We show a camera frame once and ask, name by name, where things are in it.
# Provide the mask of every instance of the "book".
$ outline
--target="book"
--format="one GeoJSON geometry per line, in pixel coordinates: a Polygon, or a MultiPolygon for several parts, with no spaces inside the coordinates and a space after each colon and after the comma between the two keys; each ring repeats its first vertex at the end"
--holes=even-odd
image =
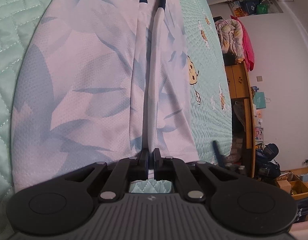
{"type": "Polygon", "coordinates": [[[255,140],[257,142],[263,142],[264,141],[264,128],[255,127],[255,140]]]}
{"type": "Polygon", "coordinates": [[[248,13],[242,9],[239,1],[229,3],[229,7],[237,18],[248,16],[248,13]]]}

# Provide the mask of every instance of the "black round pad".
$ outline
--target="black round pad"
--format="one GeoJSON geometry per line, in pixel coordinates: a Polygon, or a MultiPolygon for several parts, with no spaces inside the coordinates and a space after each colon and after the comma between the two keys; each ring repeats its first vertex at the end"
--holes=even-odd
{"type": "Polygon", "coordinates": [[[29,206],[32,211],[47,215],[61,211],[67,204],[67,199],[55,193],[44,193],[30,200],[29,206]]]}
{"type": "Polygon", "coordinates": [[[263,182],[222,182],[211,199],[213,216],[232,231],[247,235],[277,234],[296,218],[297,205],[285,191],[263,182]]]}
{"type": "Polygon", "coordinates": [[[6,212],[14,230],[52,236],[69,232],[87,221],[93,200],[77,182],[42,183],[24,189],[9,201],[6,212]]]}

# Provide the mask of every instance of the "quilted bedding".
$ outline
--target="quilted bedding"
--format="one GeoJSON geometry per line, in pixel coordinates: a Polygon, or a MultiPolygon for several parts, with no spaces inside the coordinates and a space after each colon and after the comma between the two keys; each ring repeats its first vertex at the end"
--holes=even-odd
{"type": "MultiPolygon", "coordinates": [[[[31,37],[51,0],[0,0],[0,239],[11,234],[5,205],[13,194],[10,165],[10,119],[18,72],[31,37]]],[[[211,141],[228,154],[231,108],[222,53],[206,0],[180,0],[187,35],[191,85],[191,128],[202,160],[215,163],[211,141]],[[206,80],[199,73],[210,73],[206,80]]],[[[168,181],[131,185],[135,193],[169,192],[168,181]]]]}

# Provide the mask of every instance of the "black backpack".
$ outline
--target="black backpack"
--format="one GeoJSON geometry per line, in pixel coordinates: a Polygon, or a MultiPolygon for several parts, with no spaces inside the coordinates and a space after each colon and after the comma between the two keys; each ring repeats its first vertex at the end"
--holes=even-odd
{"type": "Polygon", "coordinates": [[[279,164],[274,160],[278,155],[276,144],[268,144],[264,150],[256,150],[255,175],[261,178],[275,179],[281,174],[279,164]]]}

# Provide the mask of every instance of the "gray ribbed plate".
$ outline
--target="gray ribbed plate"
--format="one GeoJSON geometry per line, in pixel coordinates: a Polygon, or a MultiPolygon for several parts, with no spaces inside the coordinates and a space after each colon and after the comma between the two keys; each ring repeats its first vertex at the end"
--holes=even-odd
{"type": "Polygon", "coordinates": [[[127,193],[116,203],[100,205],[80,228],[60,236],[15,234],[11,240],[292,240],[283,234],[253,238],[233,233],[209,215],[203,205],[174,194],[127,193]]]}

